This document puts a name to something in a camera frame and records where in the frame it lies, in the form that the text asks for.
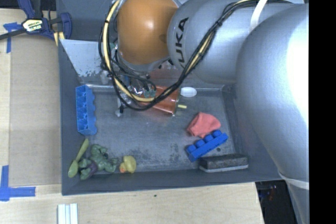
green toy figure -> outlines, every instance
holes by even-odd
[[[109,159],[106,153],[107,148],[100,145],[92,145],[91,156],[89,159],[82,159],[78,165],[80,170],[80,179],[86,180],[95,172],[105,170],[108,173],[114,173],[117,167],[117,158]]]

cable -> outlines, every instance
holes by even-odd
[[[285,0],[268,0],[272,3],[290,3],[289,1]],[[122,82],[122,80],[119,78],[119,74],[134,77],[138,79],[141,82],[148,83],[151,86],[154,86],[154,84],[148,80],[145,80],[143,78],[140,78],[139,76],[135,75],[132,72],[127,72],[117,61],[117,58],[113,60],[111,58],[111,52],[108,51],[109,43],[108,43],[108,33],[109,33],[109,22],[112,18],[112,15],[114,11],[116,10],[117,6],[119,5],[120,0],[117,0],[112,7],[110,8],[110,11],[108,13],[107,19],[104,23],[103,30],[100,35],[100,39],[103,40],[103,51],[104,55],[101,55],[102,59],[105,61],[105,64],[107,66],[107,70],[110,73],[110,77],[112,77],[113,86],[117,93],[118,98],[120,101],[128,108],[132,108],[137,111],[143,111],[147,110],[151,107],[153,107],[158,102],[164,100],[166,97],[168,97],[172,92],[177,90],[181,84],[183,83],[184,79],[196,68],[196,66],[202,61],[206,53],[208,52],[214,38],[216,35],[217,30],[222,26],[223,22],[232,15],[232,13],[240,8],[246,8],[246,7],[253,7],[256,6],[259,2],[259,0],[241,0],[237,2],[233,2],[228,4],[220,18],[210,27],[210,29],[207,31],[207,33],[202,38],[200,44],[197,46],[197,48],[194,50],[193,54],[191,55],[190,59],[188,60],[187,64],[185,65],[180,77],[178,80],[172,84],[171,86],[167,87],[160,95],[158,95],[155,98],[143,98],[138,95],[133,94],[130,92],[128,87]],[[118,66],[122,72],[116,72],[114,70],[114,65]],[[135,106],[132,106],[127,103],[127,101],[121,96],[121,92],[125,93],[129,99],[131,99]]]

blue toy block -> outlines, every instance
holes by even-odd
[[[94,99],[95,95],[88,86],[76,87],[77,130],[83,135],[94,135],[97,132],[94,125],[96,122]]]
[[[214,150],[219,145],[223,144],[228,139],[226,133],[220,130],[214,131],[212,134],[206,135],[203,139],[197,140],[193,145],[186,148],[189,160],[194,162],[211,150]]]

gray bin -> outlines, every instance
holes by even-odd
[[[112,0],[57,0],[57,13],[69,12],[73,21],[71,39],[98,41],[101,27]],[[189,76],[183,86],[197,89],[193,98],[180,98],[186,110],[170,116],[149,110],[125,110],[122,117],[115,115],[117,97],[112,87],[93,87],[100,84],[99,74],[82,77],[77,74],[62,43],[58,47],[60,69],[61,138],[62,138],[62,194],[106,193],[259,182],[280,179],[277,167],[262,145],[257,134],[242,113],[235,96],[235,85],[218,86]],[[154,74],[156,83],[169,86],[176,81],[177,70],[162,68]],[[77,131],[76,87],[92,87],[95,95],[95,135],[84,136]],[[185,148],[199,137],[192,137],[186,127],[197,112],[217,117],[228,135],[228,140],[206,156],[241,153],[248,157],[248,168],[218,173],[198,169],[198,161],[191,163]],[[68,177],[68,169],[83,140],[108,148],[109,157],[133,155],[137,160],[134,174],[96,173],[87,180],[77,175]]]

clamp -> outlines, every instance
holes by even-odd
[[[43,18],[41,0],[17,0],[20,9],[22,9],[27,18],[21,23],[22,28],[0,35],[0,40],[27,33],[29,35],[41,35],[52,40],[58,38],[58,33],[52,29],[53,24],[62,23],[63,36],[69,39],[72,33],[72,23],[69,13],[61,13],[56,19],[47,20]]]

